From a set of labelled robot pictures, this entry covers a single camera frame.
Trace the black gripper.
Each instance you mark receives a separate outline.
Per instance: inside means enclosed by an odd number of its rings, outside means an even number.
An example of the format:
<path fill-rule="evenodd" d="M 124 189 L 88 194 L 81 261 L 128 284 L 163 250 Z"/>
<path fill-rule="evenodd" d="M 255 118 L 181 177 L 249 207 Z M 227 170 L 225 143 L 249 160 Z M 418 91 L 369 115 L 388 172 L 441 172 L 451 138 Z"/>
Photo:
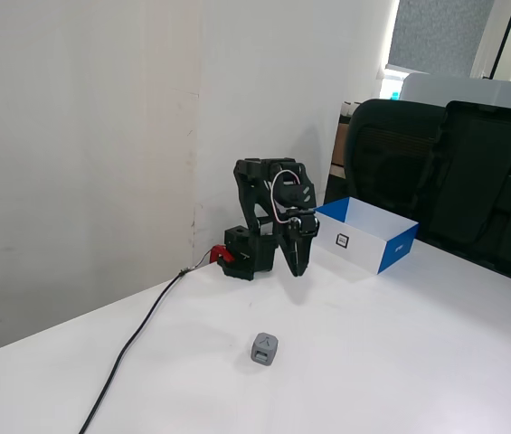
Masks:
<path fill-rule="evenodd" d="M 312 238 L 318 234 L 319 221 L 314 210 L 288 210 L 287 217 L 287 234 L 291 240 L 281 238 L 280 247 L 291 274 L 299 277 L 308 267 Z M 292 240 L 299 240 L 298 247 Z"/>

